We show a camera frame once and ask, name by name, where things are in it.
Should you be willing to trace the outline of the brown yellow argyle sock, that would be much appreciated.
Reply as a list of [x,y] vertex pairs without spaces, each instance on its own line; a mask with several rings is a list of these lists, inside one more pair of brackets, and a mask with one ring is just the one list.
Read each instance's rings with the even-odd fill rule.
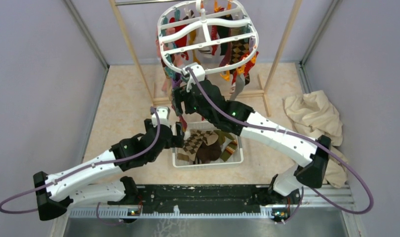
[[188,162],[195,161],[196,154],[201,145],[210,146],[217,141],[218,135],[212,130],[191,129],[190,136],[184,141],[183,148],[177,154],[177,159]]

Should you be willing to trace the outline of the dark brown sock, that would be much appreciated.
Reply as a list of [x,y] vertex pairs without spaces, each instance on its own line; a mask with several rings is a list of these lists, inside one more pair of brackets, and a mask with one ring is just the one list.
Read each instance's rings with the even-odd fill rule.
[[212,161],[218,160],[221,154],[222,150],[218,140],[210,144],[208,144],[206,141],[203,141],[196,152],[194,164],[211,163]]

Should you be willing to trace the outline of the olive green striped sock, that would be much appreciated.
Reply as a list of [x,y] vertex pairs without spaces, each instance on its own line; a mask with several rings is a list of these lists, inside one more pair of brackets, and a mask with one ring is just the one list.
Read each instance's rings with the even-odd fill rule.
[[214,133],[216,133],[218,136],[217,142],[222,150],[220,159],[224,162],[227,162],[237,150],[238,141],[235,136],[230,133],[221,130],[214,130]]

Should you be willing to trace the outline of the white perforated plastic basket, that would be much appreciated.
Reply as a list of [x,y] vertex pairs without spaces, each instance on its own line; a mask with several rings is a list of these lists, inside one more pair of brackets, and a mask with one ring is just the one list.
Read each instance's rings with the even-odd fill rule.
[[[187,132],[190,134],[191,129],[197,130],[219,130],[214,127],[211,123],[202,121],[202,122],[192,122],[188,124]],[[177,154],[181,148],[174,148],[172,150],[172,163],[175,168],[185,169],[185,170],[195,170],[195,169],[208,169],[208,168],[229,168],[234,167],[241,164],[244,160],[243,150],[241,140],[238,136],[232,134],[238,141],[238,148],[235,153],[229,158],[227,162],[222,161],[220,158],[216,161],[212,161],[208,164],[194,164],[194,161],[183,161],[177,159]]]

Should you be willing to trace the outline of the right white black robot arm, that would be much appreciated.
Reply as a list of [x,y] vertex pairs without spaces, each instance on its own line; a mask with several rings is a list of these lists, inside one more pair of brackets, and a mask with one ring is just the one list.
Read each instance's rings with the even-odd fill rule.
[[329,137],[312,138],[280,126],[240,101],[225,99],[208,80],[193,85],[190,91],[185,87],[173,89],[172,104],[178,115],[197,113],[221,131],[257,141],[294,160],[293,167],[272,179],[272,202],[282,203],[302,186],[322,187],[329,161]]

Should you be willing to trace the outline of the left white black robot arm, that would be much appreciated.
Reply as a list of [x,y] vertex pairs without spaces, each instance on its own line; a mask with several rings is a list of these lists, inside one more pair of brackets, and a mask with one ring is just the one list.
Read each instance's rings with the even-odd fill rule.
[[79,205],[98,202],[109,205],[133,204],[139,192],[131,177],[123,176],[108,184],[95,181],[124,173],[132,168],[154,162],[164,149],[181,148],[184,132],[181,122],[174,126],[153,126],[150,119],[144,121],[146,133],[120,140],[99,156],[68,170],[33,175],[39,219],[48,221],[60,217]]

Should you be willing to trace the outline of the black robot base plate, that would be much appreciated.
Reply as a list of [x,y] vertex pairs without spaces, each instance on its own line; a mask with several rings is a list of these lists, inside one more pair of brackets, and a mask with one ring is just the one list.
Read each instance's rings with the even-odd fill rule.
[[258,214],[267,205],[298,204],[299,190],[284,197],[271,194],[268,185],[143,185],[108,205],[136,205],[144,214]]

